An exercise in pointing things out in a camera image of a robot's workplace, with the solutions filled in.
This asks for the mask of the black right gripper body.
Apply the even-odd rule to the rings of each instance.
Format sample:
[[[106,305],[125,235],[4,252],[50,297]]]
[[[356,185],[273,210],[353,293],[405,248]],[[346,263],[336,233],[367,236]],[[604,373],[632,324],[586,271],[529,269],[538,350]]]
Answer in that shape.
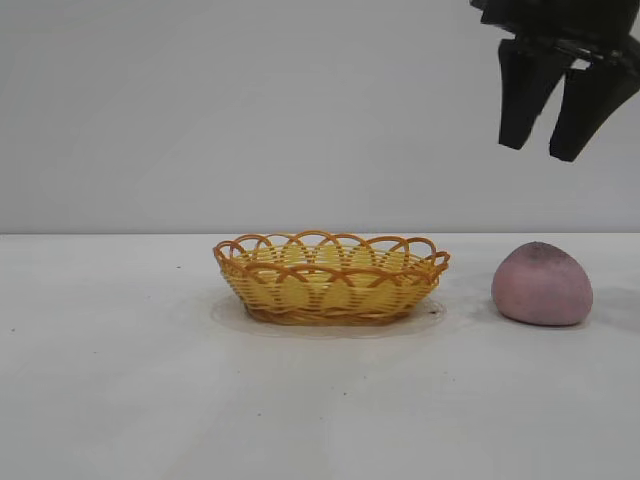
[[[635,0],[472,1],[481,22],[518,37],[554,41],[580,58],[639,59],[631,29],[639,13]]]

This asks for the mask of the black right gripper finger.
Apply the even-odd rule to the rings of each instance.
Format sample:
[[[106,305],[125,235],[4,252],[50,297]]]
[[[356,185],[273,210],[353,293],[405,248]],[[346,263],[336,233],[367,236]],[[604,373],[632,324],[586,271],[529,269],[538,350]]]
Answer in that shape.
[[[606,120],[638,91],[639,75],[621,65],[571,69],[565,76],[550,155],[563,162],[575,161]]]
[[[568,56],[521,39],[505,39],[499,44],[498,57],[502,82],[498,141],[520,150],[568,69]]]

